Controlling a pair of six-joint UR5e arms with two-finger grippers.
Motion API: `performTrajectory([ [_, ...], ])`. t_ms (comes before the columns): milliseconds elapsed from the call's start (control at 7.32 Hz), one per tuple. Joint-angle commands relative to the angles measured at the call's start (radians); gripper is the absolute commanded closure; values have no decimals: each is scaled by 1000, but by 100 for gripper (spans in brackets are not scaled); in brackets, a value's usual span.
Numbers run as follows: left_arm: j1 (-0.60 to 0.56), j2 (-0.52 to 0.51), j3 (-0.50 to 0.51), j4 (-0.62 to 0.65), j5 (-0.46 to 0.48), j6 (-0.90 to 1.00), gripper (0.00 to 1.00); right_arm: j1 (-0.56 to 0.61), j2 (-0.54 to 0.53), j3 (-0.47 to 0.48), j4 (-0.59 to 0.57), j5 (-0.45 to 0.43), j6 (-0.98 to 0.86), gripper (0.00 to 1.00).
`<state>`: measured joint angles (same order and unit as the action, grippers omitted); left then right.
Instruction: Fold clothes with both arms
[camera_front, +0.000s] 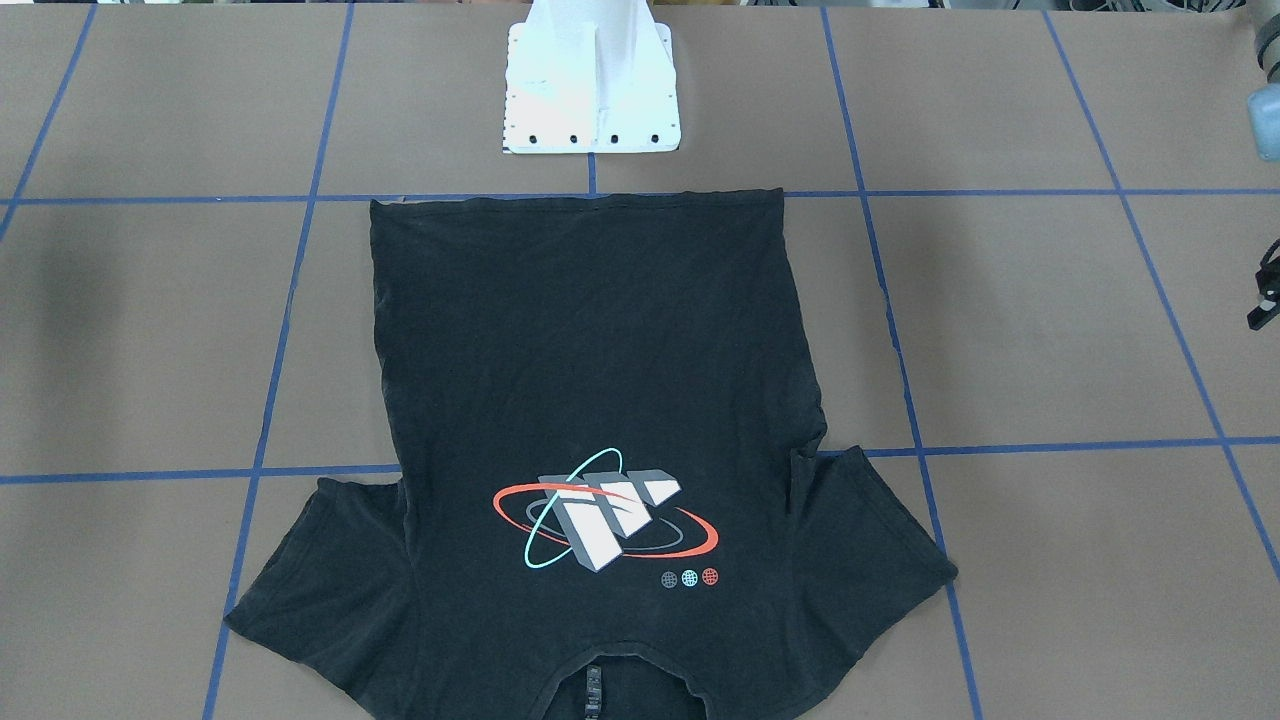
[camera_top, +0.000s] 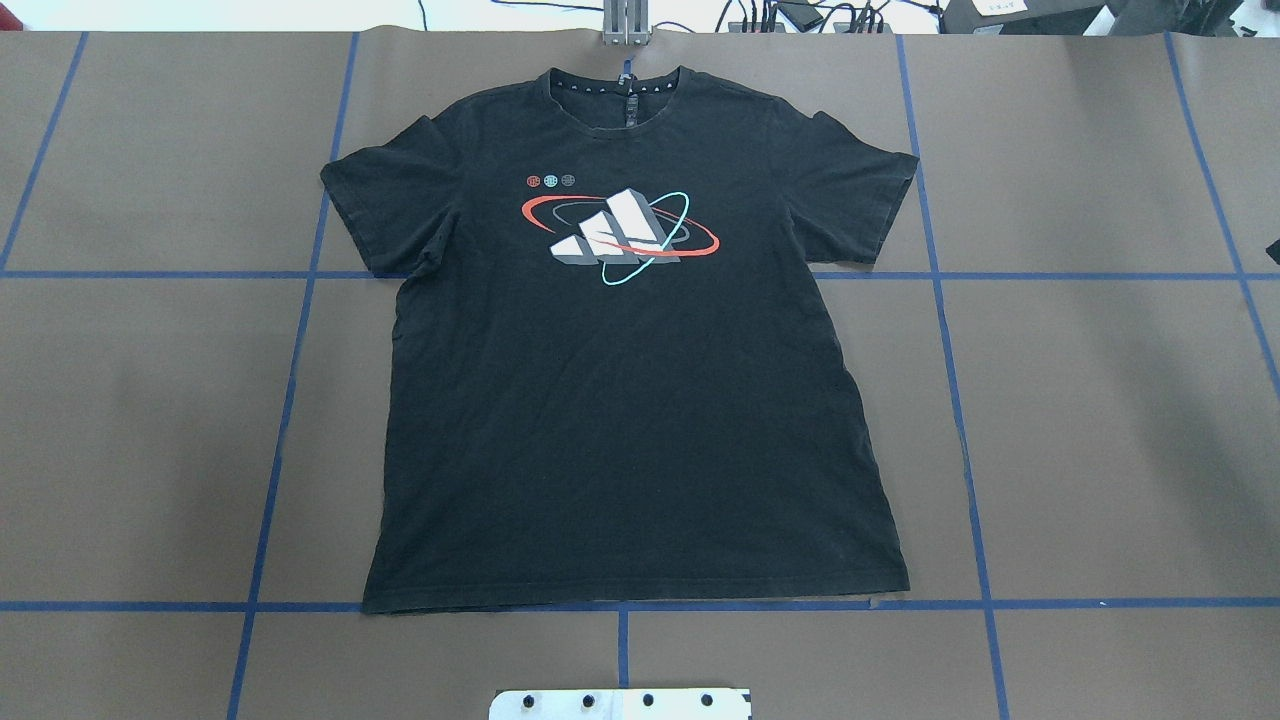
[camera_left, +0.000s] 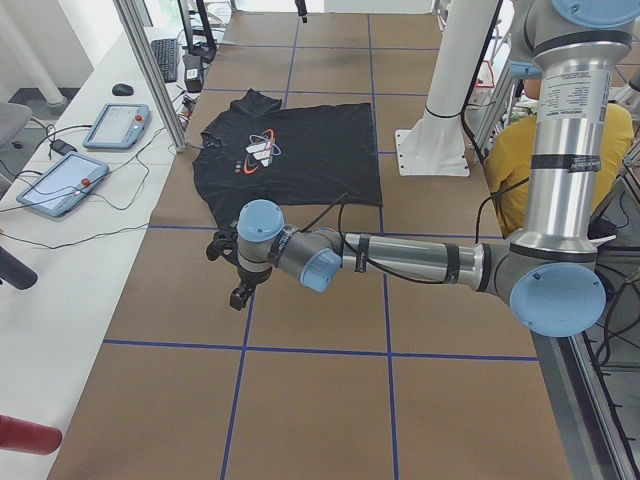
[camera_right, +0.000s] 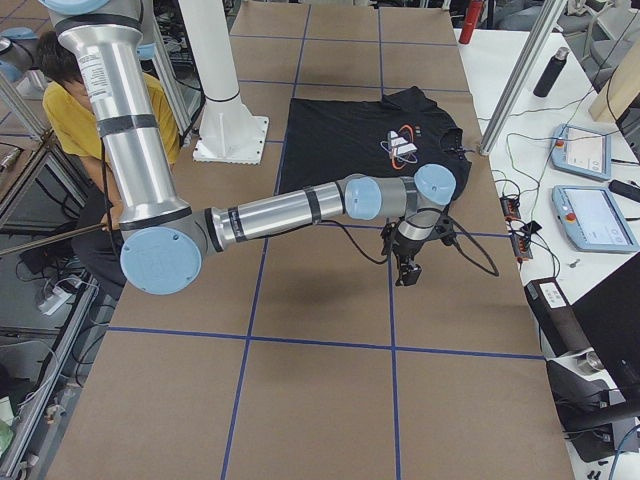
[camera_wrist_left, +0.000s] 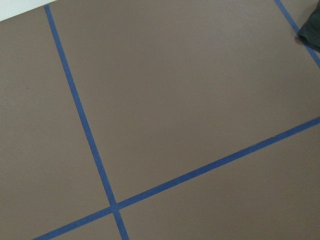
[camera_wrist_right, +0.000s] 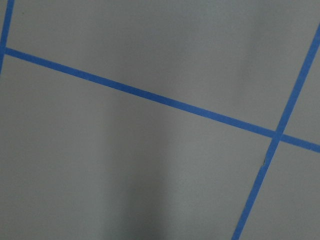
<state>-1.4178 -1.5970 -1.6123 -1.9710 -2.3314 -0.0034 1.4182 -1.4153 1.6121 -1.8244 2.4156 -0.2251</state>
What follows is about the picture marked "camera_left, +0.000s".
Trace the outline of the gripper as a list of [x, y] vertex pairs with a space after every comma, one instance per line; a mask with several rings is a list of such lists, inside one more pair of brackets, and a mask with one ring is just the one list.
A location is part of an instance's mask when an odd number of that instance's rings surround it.
[[270, 269], [255, 272], [238, 266], [237, 273], [240, 283], [231, 292], [229, 304], [233, 309], [244, 309], [251, 299], [251, 290], [269, 279]]

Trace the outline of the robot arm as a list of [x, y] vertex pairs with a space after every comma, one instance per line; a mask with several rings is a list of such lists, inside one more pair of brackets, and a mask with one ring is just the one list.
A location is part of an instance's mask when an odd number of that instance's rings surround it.
[[267, 200], [246, 204], [234, 235], [242, 309], [273, 269], [322, 292], [342, 269], [379, 271], [419, 284], [465, 284], [503, 300], [515, 318], [548, 337], [596, 323], [605, 289], [598, 244], [587, 230], [600, 168], [611, 72], [631, 48], [635, 1], [521, 1], [511, 55], [541, 74], [541, 97], [524, 225], [502, 244], [464, 247], [392, 237], [306, 231]]

